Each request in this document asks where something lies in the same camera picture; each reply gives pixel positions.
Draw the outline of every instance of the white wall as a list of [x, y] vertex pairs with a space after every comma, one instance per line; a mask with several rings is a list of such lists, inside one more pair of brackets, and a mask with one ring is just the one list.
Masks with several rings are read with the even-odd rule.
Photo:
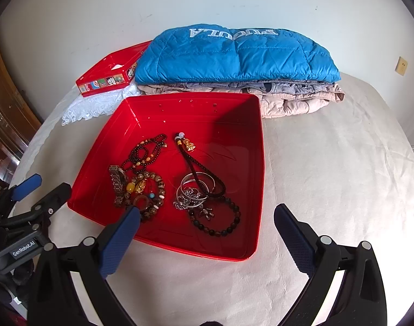
[[[42, 117], [104, 55], [194, 23], [285, 28], [326, 47], [414, 128], [414, 19], [401, 0], [12, 0], [0, 19], [10, 73]], [[395, 73], [399, 56], [409, 62]]]

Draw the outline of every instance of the tablecloth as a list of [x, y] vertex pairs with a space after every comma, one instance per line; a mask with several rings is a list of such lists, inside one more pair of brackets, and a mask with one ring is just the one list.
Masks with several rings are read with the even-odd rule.
[[[384, 281], [388, 325], [402, 318], [414, 301], [414, 154], [377, 91], [341, 76], [342, 103], [263, 120], [263, 213], [258, 249], [249, 260], [216, 261], [132, 241], [108, 282], [139, 326], [194, 326], [208, 320], [225, 326], [277, 325], [307, 281], [273, 223], [281, 202], [338, 244], [370, 241]], [[103, 115], [62, 127], [58, 116], [70, 96], [74, 99], [67, 95], [21, 160], [14, 182], [39, 173], [43, 183], [17, 204], [15, 214], [61, 182], [74, 183], [108, 120]], [[64, 206], [52, 218], [50, 238], [58, 247], [76, 245], [101, 229]], [[99, 323], [78, 288], [87, 315]], [[326, 317], [332, 298], [314, 324]]]

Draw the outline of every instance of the electrical outlet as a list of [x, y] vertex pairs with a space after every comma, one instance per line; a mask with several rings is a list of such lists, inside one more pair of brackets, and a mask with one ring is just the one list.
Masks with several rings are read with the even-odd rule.
[[402, 57], [399, 57], [399, 61], [398, 61], [397, 66], [396, 66], [396, 72], [399, 75], [404, 76], [405, 75], [405, 71], [406, 71], [406, 67], [408, 67], [408, 61], [406, 61]]

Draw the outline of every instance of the stack of folded clothes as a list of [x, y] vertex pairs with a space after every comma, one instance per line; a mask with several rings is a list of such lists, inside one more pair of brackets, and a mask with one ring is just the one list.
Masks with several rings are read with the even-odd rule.
[[338, 80], [326, 49], [285, 29], [169, 29], [152, 41], [136, 67], [136, 83], [146, 95], [247, 92], [259, 98], [263, 118], [341, 102]]

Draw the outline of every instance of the blue puffer jacket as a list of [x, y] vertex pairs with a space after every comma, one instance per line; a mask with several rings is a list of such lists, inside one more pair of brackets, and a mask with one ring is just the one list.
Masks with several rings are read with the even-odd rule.
[[335, 82], [329, 52], [286, 29], [227, 29], [198, 24], [156, 37], [139, 59], [138, 84], [254, 80]]

